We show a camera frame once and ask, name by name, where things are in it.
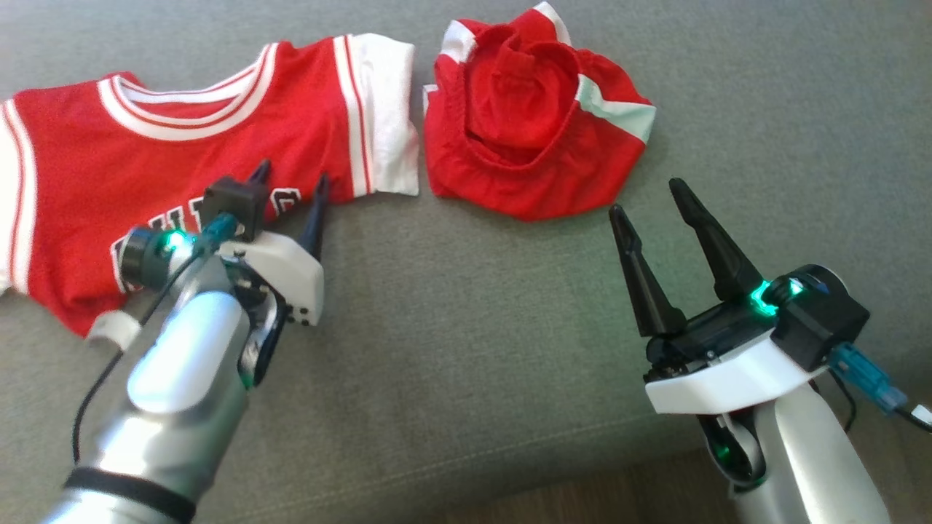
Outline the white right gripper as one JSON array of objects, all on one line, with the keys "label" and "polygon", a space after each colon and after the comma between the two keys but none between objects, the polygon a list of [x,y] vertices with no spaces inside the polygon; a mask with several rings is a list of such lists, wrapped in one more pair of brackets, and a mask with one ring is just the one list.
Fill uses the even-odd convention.
[{"label": "white right gripper", "polygon": [[720,301],[687,322],[673,306],[642,252],[638,232],[620,205],[609,208],[620,266],[639,334],[652,336],[644,375],[659,414],[712,416],[788,394],[826,371],[806,371],[771,339],[776,317],[748,298],[765,281],[748,256],[706,209],[688,183],[668,187],[683,221],[695,230]]}]

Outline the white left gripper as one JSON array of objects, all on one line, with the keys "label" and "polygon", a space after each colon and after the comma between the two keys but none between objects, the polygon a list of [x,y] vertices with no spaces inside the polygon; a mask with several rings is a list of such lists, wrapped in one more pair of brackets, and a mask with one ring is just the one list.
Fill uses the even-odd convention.
[{"label": "white left gripper", "polygon": [[[270,160],[262,160],[248,179],[250,186],[266,186],[271,173]],[[322,173],[312,192],[307,221],[299,242],[283,234],[264,231],[252,242],[224,242],[219,255],[242,261],[292,306],[301,325],[316,326],[324,309],[324,269],[322,260],[324,218],[329,202],[330,182]]]}]

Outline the red white basketball jersey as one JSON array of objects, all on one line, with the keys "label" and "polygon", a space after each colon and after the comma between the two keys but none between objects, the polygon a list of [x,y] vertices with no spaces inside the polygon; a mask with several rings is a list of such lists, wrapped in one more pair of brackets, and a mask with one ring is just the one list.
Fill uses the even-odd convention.
[{"label": "red white basketball jersey", "polygon": [[133,74],[23,90],[0,103],[0,294],[30,296],[78,336],[125,303],[117,256],[137,225],[199,231],[201,196],[271,163],[266,221],[309,202],[415,196],[415,47],[342,34],[266,44],[202,90],[153,92]]}]

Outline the grey fabric sofa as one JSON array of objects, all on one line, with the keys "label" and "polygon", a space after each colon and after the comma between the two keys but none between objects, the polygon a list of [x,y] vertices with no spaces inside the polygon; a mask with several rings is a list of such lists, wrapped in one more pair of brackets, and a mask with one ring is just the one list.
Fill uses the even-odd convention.
[{"label": "grey fabric sofa", "polygon": [[[450,20],[538,1],[6,0],[0,96],[199,89],[269,41],[365,32],[415,44],[418,92]],[[715,301],[682,177],[760,272],[838,272],[862,351],[932,407],[932,0],[551,1],[657,106],[620,202],[671,301]],[[200,523],[406,523],[701,444],[644,394],[605,211],[522,223],[423,186],[325,225],[322,324],[283,333]]]}]

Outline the red white shorts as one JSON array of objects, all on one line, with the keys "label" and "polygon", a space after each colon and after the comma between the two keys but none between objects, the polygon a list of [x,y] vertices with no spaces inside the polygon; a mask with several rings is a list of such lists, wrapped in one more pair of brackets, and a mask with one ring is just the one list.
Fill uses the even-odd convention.
[{"label": "red white shorts", "polygon": [[614,202],[657,112],[623,67],[574,47],[547,2],[508,23],[451,21],[424,109],[434,195],[526,222]]}]

